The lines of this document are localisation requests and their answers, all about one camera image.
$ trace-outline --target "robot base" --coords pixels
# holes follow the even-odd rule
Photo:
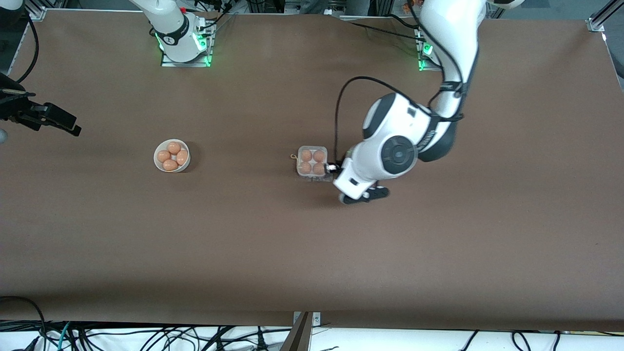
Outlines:
[[[340,194],[338,199],[345,205],[358,204],[360,202],[371,202],[372,200],[383,199],[390,195],[390,190],[387,187],[370,187],[368,190],[362,194],[359,199],[352,199],[347,195]]]
[[[195,59],[188,62],[176,62],[171,60],[162,50],[162,58],[160,59],[161,67],[210,67],[212,65],[212,50],[215,45],[215,34],[217,33],[217,26],[213,24],[214,21],[208,21],[200,17],[201,26],[210,26],[208,29],[198,31],[196,37],[197,44],[206,49],[202,51]]]

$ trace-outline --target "plastic egg carton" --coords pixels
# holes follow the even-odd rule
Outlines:
[[[327,148],[323,146],[301,146],[297,152],[297,173],[312,182],[331,182],[331,174],[325,171]]]

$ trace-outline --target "brown egg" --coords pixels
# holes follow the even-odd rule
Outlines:
[[[178,152],[180,152],[181,148],[182,147],[180,146],[179,142],[172,141],[169,144],[167,144],[167,150],[171,152],[171,155],[177,155]]]
[[[325,153],[323,150],[314,151],[314,161],[325,162]]]
[[[304,162],[309,162],[312,160],[312,152],[310,150],[301,151],[301,160]]]
[[[167,150],[158,151],[158,154],[156,154],[156,159],[158,160],[158,162],[161,162],[161,163],[165,162],[166,160],[169,160],[170,158],[171,158],[171,154]]]
[[[175,156],[175,161],[178,162],[180,166],[182,166],[184,162],[187,161],[187,159],[188,159],[188,151],[186,150],[180,150],[180,152],[178,152],[178,154]]]
[[[317,164],[315,164],[314,165],[314,174],[316,174],[317,176],[324,175],[325,174],[325,164],[324,163],[317,163]]]
[[[310,162],[302,162],[299,165],[299,171],[303,174],[310,174],[310,172],[312,172],[312,165]]]
[[[165,171],[175,171],[176,168],[178,168],[178,163],[174,160],[165,160],[165,162],[162,163],[162,167]]]

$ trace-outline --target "black cable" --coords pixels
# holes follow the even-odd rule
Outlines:
[[[82,346],[83,351],[93,351],[93,348],[85,339],[85,330],[83,328],[78,329],[78,340],[80,340],[80,345]]]
[[[263,334],[268,334],[268,333],[289,332],[289,331],[290,331],[290,328],[287,328],[287,329],[273,329],[273,330],[264,330],[264,331],[262,331],[262,333]],[[258,335],[258,332],[247,334],[247,335],[243,335],[241,337],[237,337],[237,338],[232,339],[229,342],[223,344],[222,347],[217,348],[215,351],[223,351],[227,345],[230,345],[230,344],[232,344],[234,342],[249,341],[249,340],[246,340],[248,337],[252,337],[252,336],[256,336],[256,335]]]
[[[202,346],[200,345],[200,337],[199,335],[197,335],[197,330],[195,329],[195,327],[193,328],[193,333],[195,334],[195,339],[197,339],[197,350],[199,350]]]
[[[260,328],[260,326],[258,326],[258,347],[256,348],[256,351],[267,351],[268,350],[268,345],[265,342],[265,337],[262,334],[262,328]]]
[[[193,329],[193,327],[188,328],[187,330],[184,331],[180,331],[180,330],[172,330],[172,332],[176,331],[176,332],[180,332],[178,335],[172,337],[171,339],[169,339],[169,336],[167,336],[167,342],[165,343],[165,347],[163,348],[163,351],[167,348],[167,346],[171,347],[171,344],[176,340],[176,339],[182,339],[182,340],[186,340],[186,341],[190,341],[189,339],[185,339],[182,336],[186,335],[187,332],[191,331],[191,329]],[[197,349],[195,348],[195,343],[191,342],[191,344],[193,344],[193,351],[196,351]]]
[[[519,334],[522,337],[522,340],[524,340],[524,344],[527,346],[527,350],[526,351],[531,351],[531,346],[529,345],[529,342],[527,341],[527,338],[524,337],[524,334],[521,332],[512,332],[511,333],[511,341],[514,343],[515,348],[517,348],[519,351],[525,351],[522,348],[520,348],[520,346],[515,342],[515,336]]]
[[[156,335],[158,335],[160,332],[164,332],[166,329],[167,328],[161,328],[158,332],[155,332],[154,335],[152,335],[149,339],[147,339],[147,341],[143,344],[143,346],[141,346],[139,351],[143,351],[143,349],[147,346],[147,344],[149,344],[149,342],[152,341],[152,339],[154,339]]]
[[[222,337],[223,335],[225,335],[225,333],[229,332],[232,329],[234,329],[234,327],[232,326],[227,326],[227,327],[224,327],[223,329],[219,327],[215,335],[212,335],[212,338],[210,338],[210,340],[206,343],[206,345],[202,347],[201,351],[207,351],[220,337]]]
[[[412,17],[414,18],[416,25],[422,27],[421,21],[418,19],[418,16],[416,16],[416,12],[414,12],[414,6],[412,5],[412,2],[410,0],[407,0],[407,6],[409,7],[409,12],[412,13]]]
[[[26,17],[28,18],[28,23],[30,24],[31,29],[32,29],[32,36],[35,39],[35,55],[32,57],[31,65],[28,66],[28,69],[26,69],[26,72],[24,72],[24,74],[22,74],[22,76],[16,80],[17,83],[21,83],[24,79],[26,79],[26,77],[31,73],[32,69],[35,67],[35,64],[37,63],[37,59],[39,58],[39,36],[37,35],[37,29],[35,29],[35,25],[32,23],[31,15],[26,14]]]
[[[406,21],[403,21],[403,18],[401,18],[401,17],[399,17],[399,16],[397,16],[397,15],[395,15],[393,13],[389,13],[387,15],[384,15],[384,17],[394,18],[395,20],[399,21],[403,26],[406,26],[406,27],[411,28],[411,29],[417,29],[418,30],[418,26],[413,25],[413,24],[409,24]]]
[[[475,330],[474,333],[472,333],[472,335],[468,338],[468,341],[464,345],[464,348],[459,350],[459,351],[466,351],[466,350],[468,350],[468,348],[470,347],[470,343],[472,342],[472,339],[474,339],[474,337],[477,336],[478,332],[479,332],[479,329]]]
[[[206,8],[206,6],[201,2],[201,1],[197,1],[195,0],[195,7],[197,7],[197,4],[202,5],[203,9],[208,12],[208,9]]]
[[[368,28],[368,29],[372,29],[374,31],[379,31],[379,32],[384,32],[384,33],[388,33],[388,34],[392,34],[393,36],[398,36],[398,37],[406,37],[408,39],[412,39],[412,40],[416,40],[416,41],[425,41],[424,38],[418,38],[415,36],[408,36],[405,34],[401,34],[401,33],[397,33],[397,32],[392,32],[392,31],[387,31],[385,29],[381,29],[381,28],[377,28],[377,27],[371,27],[371,26],[367,26],[365,24],[360,24],[360,23],[353,23],[353,22],[349,22],[354,26],[358,26],[358,27],[363,27],[363,28]]]
[[[219,15],[219,17],[217,17],[217,19],[216,19],[214,22],[210,23],[209,25],[204,26],[204,27],[199,27],[199,30],[200,30],[200,31],[202,31],[202,30],[204,30],[204,29],[206,29],[206,28],[210,28],[210,27],[212,27],[212,26],[216,26],[216,25],[217,25],[217,22],[218,22],[221,18],[223,18],[223,16],[225,16],[225,14],[226,14],[226,13],[229,13],[231,9],[232,9],[232,4],[230,4],[229,2],[227,2],[225,5],[223,5],[223,12]]]
[[[555,339],[555,344],[552,345],[552,351],[557,351],[557,346],[559,345],[559,340],[561,339],[561,332],[556,330],[555,333],[557,334],[557,338]]]
[[[2,300],[24,301],[24,302],[31,304],[37,310],[37,314],[39,315],[39,319],[41,320],[41,330],[39,331],[39,334],[43,336],[43,350],[47,350],[46,319],[43,317],[43,312],[41,312],[41,309],[39,308],[39,306],[35,304],[33,300],[26,298],[26,297],[21,297],[21,296],[13,296],[13,295],[0,296],[0,301]]]
[[[67,335],[67,339],[69,340],[69,345],[71,346],[71,350],[78,351],[78,345],[76,345],[76,338],[74,337],[73,330],[67,330],[66,335]]]
[[[127,333],[108,333],[108,332],[102,332],[102,333],[93,333],[93,334],[89,334],[87,335],[88,337],[95,337],[97,335],[132,335],[132,334],[141,334],[141,333],[159,333],[161,332],[162,329],[152,329],[152,330],[136,330],[134,332],[127,332]]]
[[[172,330],[164,330],[164,331],[163,331],[162,336],[161,336],[161,337],[159,337],[158,339],[154,340],[154,342],[152,342],[152,344],[150,345],[150,347],[148,347],[147,349],[145,349],[145,351],[149,351],[149,350],[151,350],[151,349],[152,349],[152,347],[156,346],[156,344],[157,344],[160,340],[162,340],[164,337],[167,337],[167,335],[168,335],[169,333],[172,333],[172,332],[179,332],[179,330],[177,330],[177,329],[178,329],[178,327],[174,327]]]
[[[167,348],[171,349],[171,344],[174,341],[176,341],[177,339],[184,340],[186,342],[190,342],[191,345],[193,345],[193,351],[197,351],[197,348],[195,347],[195,343],[192,342],[191,340],[185,338],[185,337],[182,337],[182,335],[185,335],[185,333],[184,332],[180,332],[178,335],[176,335],[176,336],[174,336],[172,338],[169,338],[169,336],[167,336],[167,342],[165,342],[165,345],[163,346],[162,351],[165,351],[165,349],[167,349]]]

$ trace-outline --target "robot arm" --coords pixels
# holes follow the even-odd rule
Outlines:
[[[513,8],[524,0],[490,0]],[[443,82],[428,106],[395,92],[378,99],[363,125],[364,140],[347,151],[334,185],[345,203],[368,201],[378,180],[410,171],[416,161],[445,156],[477,62],[477,28],[486,0],[425,1],[420,16],[427,42],[442,66]]]
[[[201,40],[204,18],[183,13],[174,0],[130,0],[147,16],[161,50],[173,61],[188,62],[207,49]]]

